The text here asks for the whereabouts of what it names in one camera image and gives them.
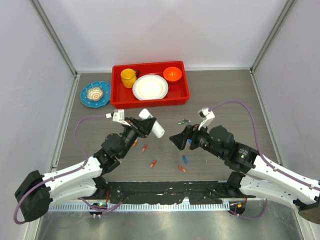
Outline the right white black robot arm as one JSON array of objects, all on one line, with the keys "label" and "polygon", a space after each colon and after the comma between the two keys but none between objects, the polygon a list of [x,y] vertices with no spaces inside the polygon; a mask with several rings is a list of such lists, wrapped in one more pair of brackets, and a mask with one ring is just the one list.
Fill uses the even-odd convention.
[{"label": "right white black robot arm", "polygon": [[201,148],[232,170],[226,193],[265,198],[297,211],[312,223],[320,222],[320,182],[295,173],[265,157],[256,149],[235,141],[234,135],[219,125],[211,130],[187,125],[169,140],[183,150],[191,140],[190,150]]}]

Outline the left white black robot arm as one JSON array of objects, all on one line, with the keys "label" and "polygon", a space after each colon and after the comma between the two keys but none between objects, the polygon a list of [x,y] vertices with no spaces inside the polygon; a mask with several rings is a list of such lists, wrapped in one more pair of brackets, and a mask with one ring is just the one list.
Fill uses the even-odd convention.
[{"label": "left white black robot arm", "polygon": [[32,222],[45,215],[49,208],[82,197],[100,200],[107,192],[103,175],[121,164],[137,138],[146,138],[157,123],[153,116],[133,118],[124,116],[122,110],[108,113],[105,118],[123,126],[120,134],[109,134],[92,156],[70,167],[41,174],[30,172],[16,190],[17,206],[13,221],[17,225]]}]

